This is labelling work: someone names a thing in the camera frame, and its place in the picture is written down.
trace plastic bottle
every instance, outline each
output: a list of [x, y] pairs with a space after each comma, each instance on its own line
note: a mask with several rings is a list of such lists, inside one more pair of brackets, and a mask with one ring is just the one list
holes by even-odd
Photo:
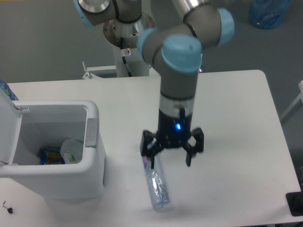
[[250, 22], [264, 29], [278, 26], [291, 0], [254, 0], [250, 7]]
[[7, 85], [7, 83], [5, 83], [4, 81], [2, 81], [0, 79], [0, 89], [4, 91], [4, 93], [11, 99], [11, 100], [19, 100], [16, 95], [14, 94], [14, 92], [11, 91], [11, 89], [9, 88], [9, 86]]
[[166, 187], [159, 154], [155, 156], [154, 169], [151, 169], [151, 162], [146, 157], [143, 157], [143, 164], [152, 207], [157, 212], [170, 210], [169, 193]]

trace white table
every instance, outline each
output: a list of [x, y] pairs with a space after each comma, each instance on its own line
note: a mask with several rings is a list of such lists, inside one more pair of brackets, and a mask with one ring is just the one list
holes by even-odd
[[162, 152], [174, 210], [152, 210], [139, 144], [156, 131], [160, 77], [10, 84], [21, 100], [90, 99], [100, 112], [107, 152], [106, 192], [85, 201], [45, 200], [0, 179], [1, 226], [235, 227], [302, 221], [285, 194], [300, 190], [265, 75], [258, 70], [199, 76], [192, 127], [205, 149], [185, 164], [182, 149]]

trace small black object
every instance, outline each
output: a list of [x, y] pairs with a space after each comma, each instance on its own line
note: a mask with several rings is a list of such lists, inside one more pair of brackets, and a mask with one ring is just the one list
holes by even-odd
[[10, 214], [12, 214], [13, 213], [13, 209], [10, 207], [10, 208], [8, 208], [8, 212], [10, 213]]
[[287, 203], [293, 216], [303, 216], [303, 192], [290, 192], [286, 194]]
[[8, 210], [8, 213], [10, 213], [10, 214], [14, 213], [14, 211], [13, 211], [13, 209], [12, 209], [11, 207], [10, 207], [10, 208], [7, 208], [7, 207], [4, 206], [5, 202], [6, 202], [6, 201], [4, 201], [4, 203], [2, 204], [2, 206], [3, 206], [5, 209]]

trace trash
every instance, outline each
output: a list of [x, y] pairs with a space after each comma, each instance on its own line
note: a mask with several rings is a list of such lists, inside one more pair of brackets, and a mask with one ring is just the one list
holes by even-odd
[[60, 148], [42, 147], [40, 148], [40, 155], [42, 165], [65, 164], [65, 161], [60, 154]]
[[83, 143], [74, 139], [65, 140], [60, 151], [66, 164], [76, 164], [82, 160]]

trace light blue joint cap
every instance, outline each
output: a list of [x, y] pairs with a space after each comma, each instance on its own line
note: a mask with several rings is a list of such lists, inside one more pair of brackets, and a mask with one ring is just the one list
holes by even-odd
[[176, 34], [168, 36], [162, 47], [162, 57], [173, 70], [181, 73], [194, 73], [201, 67], [202, 45], [189, 35]]
[[81, 17], [84, 25], [85, 25], [85, 27], [94, 27], [90, 23], [90, 21], [86, 18], [86, 16], [84, 15], [84, 13], [82, 12], [82, 10], [81, 10], [81, 8], [79, 6], [78, 0], [74, 0], [74, 4], [75, 4], [75, 7], [76, 7], [76, 9], [77, 9], [77, 11], [78, 11], [78, 13], [79, 13], [79, 15], [80, 15], [80, 17]]
[[235, 34], [235, 23], [233, 21], [231, 13], [224, 8], [218, 9], [221, 16], [221, 37], [219, 45], [230, 41]]
[[142, 57], [143, 57], [143, 47], [144, 47], [144, 43], [145, 43], [147, 37], [151, 33], [156, 32], [156, 31], [158, 31], [157, 28], [151, 27], [151, 28], [147, 28], [141, 35], [139, 35], [139, 38], [137, 41], [137, 50]]

